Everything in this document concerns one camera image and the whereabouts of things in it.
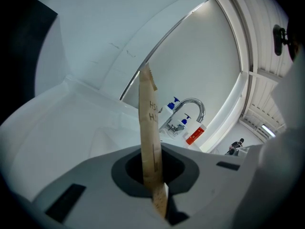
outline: person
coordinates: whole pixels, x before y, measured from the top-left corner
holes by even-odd
[[[239,141],[237,142],[233,142],[230,146],[229,146],[229,151],[232,149],[232,148],[239,148],[239,147],[242,147],[243,146],[243,142],[244,142],[244,139],[241,138]]]

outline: paper packet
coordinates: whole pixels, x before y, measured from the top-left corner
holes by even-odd
[[[162,152],[158,128],[156,85],[149,65],[140,70],[139,120],[141,132],[141,156],[144,186],[152,193],[152,201],[164,218],[167,196],[163,181]]]

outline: black rectangular slot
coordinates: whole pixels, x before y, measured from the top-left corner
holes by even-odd
[[[224,161],[220,161],[216,165],[220,166],[220,167],[230,169],[230,170],[238,170],[239,167],[240,167],[240,165],[231,164],[231,163],[227,163],[227,162],[224,162]]]
[[[52,219],[62,223],[76,204],[86,187],[72,184],[45,212]]]

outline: faucet spout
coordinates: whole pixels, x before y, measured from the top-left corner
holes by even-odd
[[[187,98],[181,101],[173,110],[173,114],[168,118],[168,120],[159,128],[159,132],[161,132],[172,120],[173,115],[177,113],[185,104],[194,103],[199,107],[199,115],[197,118],[197,122],[202,123],[205,116],[205,107],[204,104],[197,98]]]

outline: chrome gooseneck faucet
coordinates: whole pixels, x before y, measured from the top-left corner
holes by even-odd
[[[181,109],[185,104],[188,103],[194,103],[197,104],[199,107],[199,116],[197,118],[197,122],[202,123],[204,116],[205,116],[205,107],[204,104],[197,98],[187,98],[184,99],[183,101],[181,101],[177,107],[174,108],[173,110],[173,114],[165,121],[165,123],[159,128],[159,132],[161,132],[165,127],[169,128],[169,130],[171,130],[172,132],[178,132],[178,131],[182,131],[184,130],[184,126],[183,127],[173,127],[171,125],[169,125],[170,121],[173,119],[173,115],[175,113],[177,113],[179,111],[179,109]]]

